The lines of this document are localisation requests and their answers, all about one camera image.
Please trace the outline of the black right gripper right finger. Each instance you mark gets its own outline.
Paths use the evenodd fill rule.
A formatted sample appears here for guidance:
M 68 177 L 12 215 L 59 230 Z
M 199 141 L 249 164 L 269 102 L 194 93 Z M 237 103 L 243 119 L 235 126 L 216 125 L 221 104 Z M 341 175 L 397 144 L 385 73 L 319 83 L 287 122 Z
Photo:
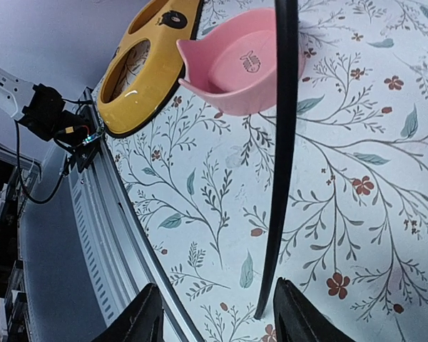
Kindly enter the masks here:
M 279 342 L 353 341 L 318 311 L 290 280 L 277 280 L 273 309 Z

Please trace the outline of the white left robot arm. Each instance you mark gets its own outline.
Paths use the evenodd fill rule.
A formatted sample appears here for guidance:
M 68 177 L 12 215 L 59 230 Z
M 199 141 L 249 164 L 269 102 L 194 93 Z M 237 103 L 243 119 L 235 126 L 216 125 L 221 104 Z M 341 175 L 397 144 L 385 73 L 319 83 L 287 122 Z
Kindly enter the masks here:
M 24 117 L 23 109 L 34 96 L 34 84 L 17 78 L 0 68 L 0 109 L 13 120 Z

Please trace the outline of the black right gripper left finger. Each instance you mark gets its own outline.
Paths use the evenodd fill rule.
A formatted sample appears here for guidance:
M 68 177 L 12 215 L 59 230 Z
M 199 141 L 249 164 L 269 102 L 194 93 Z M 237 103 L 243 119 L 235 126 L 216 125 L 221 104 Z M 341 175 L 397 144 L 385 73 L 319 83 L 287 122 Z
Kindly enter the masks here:
M 147 284 L 106 329 L 107 341 L 163 341 L 163 302 L 156 284 Z

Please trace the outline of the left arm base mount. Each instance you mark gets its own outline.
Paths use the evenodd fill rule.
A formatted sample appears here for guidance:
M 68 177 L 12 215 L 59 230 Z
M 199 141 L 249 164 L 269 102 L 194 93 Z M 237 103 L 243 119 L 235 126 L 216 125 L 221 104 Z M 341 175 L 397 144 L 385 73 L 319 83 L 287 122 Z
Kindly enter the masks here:
M 79 173 L 92 163 L 99 151 L 103 131 L 96 128 L 91 109 L 92 100 L 70 101 L 77 106 L 76 112 L 65 109 L 69 100 L 62 98 L 54 88 L 43 84 L 31 85 L 31 99 L 24 102 L 18 123 L 44 141 L 54 141 L 74 156 Z

